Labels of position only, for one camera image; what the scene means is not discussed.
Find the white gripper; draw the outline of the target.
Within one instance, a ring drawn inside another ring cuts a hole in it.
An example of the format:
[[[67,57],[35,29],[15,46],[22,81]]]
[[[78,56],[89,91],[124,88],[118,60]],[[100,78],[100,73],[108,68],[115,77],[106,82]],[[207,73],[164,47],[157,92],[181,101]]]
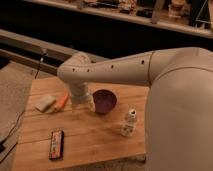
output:
[[[85,105],[90,111],[95,111],[95,103],[91,93],[87,93],[83,96],[70,96],[71,109],[75,110],[80,104]]]

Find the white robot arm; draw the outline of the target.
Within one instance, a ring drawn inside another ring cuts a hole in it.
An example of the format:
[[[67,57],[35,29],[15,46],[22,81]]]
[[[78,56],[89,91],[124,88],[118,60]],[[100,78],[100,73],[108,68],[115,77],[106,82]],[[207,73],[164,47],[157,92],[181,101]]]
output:
[[[92,63],[75,53],[57,70],[74,103],[90,82],[147,86],[148,171],[213,171],[213,52],[199,47],[153,50]]]

